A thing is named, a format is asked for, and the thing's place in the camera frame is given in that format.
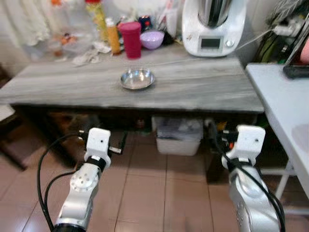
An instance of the orange bottle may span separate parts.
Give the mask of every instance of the orange bottle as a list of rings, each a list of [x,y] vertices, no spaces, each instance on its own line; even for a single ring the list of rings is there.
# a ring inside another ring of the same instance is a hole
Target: orange bottle
[[[110,43],[112,54],[119,55],[121,50],[117,27],[111,18],[106,18],[105,22],[107,26],[108,42]]]

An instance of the phone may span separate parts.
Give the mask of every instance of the phone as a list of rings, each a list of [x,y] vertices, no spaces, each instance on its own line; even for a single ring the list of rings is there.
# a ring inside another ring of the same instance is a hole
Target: phone
[[[289,79],[309,78],[309,65],[289,65],[283,67]]]

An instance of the marble tabletop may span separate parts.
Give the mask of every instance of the marble tabletop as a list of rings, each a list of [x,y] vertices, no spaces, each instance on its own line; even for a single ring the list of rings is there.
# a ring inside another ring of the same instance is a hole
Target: marble tabletop
[[[102,62],[31,64],[0,90],[0,104],[68,107],[129,107],[160,110],[261,113],[261,104],[236,57],[198,58],[175,44],[143,50],[138,60],[103,55]],[[147,68],[155,83],[140,91],[123,89],[129,68]]]

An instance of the stainless steel bowl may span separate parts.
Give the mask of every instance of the stainless steel bowl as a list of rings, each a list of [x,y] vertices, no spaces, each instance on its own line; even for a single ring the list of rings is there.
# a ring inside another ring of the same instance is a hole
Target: stainless steel bowl
[[[129,69],[121,76],[121,85],[127,89],[143,89],[155,81],[155,76],[149,69]]]

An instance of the wooden table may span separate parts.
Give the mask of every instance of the wooden table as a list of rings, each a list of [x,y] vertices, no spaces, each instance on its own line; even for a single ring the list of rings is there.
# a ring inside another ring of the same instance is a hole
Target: wooden table
[[[74,67],[70,62],[32,64],[0,90],[0,103],[12,105],[51,142],[60,131],[47,112],[213,117],[250,123],[264,108],[236,57],[197,58],[175,44],[143,50],[138,60],[103,55],[102,62]],[[129,68],[148,68],[155,83],[142,91],[120,85]],[[74,160],[59,146],[69,163]]]

